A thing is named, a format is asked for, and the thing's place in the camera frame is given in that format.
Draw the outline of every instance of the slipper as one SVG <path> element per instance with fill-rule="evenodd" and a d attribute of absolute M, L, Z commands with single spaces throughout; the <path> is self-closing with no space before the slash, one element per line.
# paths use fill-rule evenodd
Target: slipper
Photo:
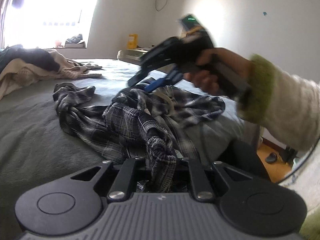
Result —
<path fill-rule="evenodd" d="M 266 163 L 272 164 L 275 163 L 278 159 L 278 155 L 275 153 L 270 153 L 268 157 L 265 158 Z"/>

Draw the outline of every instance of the person's leg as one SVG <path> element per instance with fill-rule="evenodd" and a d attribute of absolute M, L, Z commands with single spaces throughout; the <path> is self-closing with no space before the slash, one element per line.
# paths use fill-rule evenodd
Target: person's leg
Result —
<path fill-rule="evenodd" d="M 266 168 L 253 148 L 242 141 L 232 141 L 228 148 L 219 156 L 218 161 L 227 163 L 238 169 L 270 180 Z"/>

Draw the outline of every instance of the silver bolt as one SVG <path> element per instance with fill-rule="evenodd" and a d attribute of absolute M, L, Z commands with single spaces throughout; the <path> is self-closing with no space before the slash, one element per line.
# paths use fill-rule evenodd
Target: silver bolt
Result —
<path fill-rule="evenodd" d="M 124 192 L 122 191 L 113 191 L 109 194 L 109 198 L 112 199 L 122 199 L 124 197 Z"/>
<path fill-rule="evenodd" d="M 213 194 L 209 191 L 201 191 L 198 193 L 197 197 L 206 200 L 212 198 Z"/>

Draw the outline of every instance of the white wall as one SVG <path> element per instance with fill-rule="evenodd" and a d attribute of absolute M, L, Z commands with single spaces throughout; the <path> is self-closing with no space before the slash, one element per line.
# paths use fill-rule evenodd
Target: white wall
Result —
<path fill-rule="evenodd" d="M 216 46 L 244 57 L 258 53 L 290 74 L 319 82 L 319 7 L 320 0 L 170 0 L 156 13 L 153 43 L 179 35 L 176 20 L 194 13 Z M 284 147 L 268 131 L 264 136 Z"/>
<path fill-rule="evenodd" d="M 155 0 L 97 0 L 87 49 L 59 49 L 67 58 L 116 58 L 128 35 L 138 34 L 139 46 L 151 45 Z"/>

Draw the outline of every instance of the window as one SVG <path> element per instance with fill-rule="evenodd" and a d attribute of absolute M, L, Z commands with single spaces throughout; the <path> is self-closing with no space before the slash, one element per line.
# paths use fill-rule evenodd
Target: window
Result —
<path fill-rule="evenodd" d="M 87 40 L 95 4 L 96 0 L 24 0 L 20 9 L 7 11 L 4 42 L 46 49 L 80 33 Z"/>

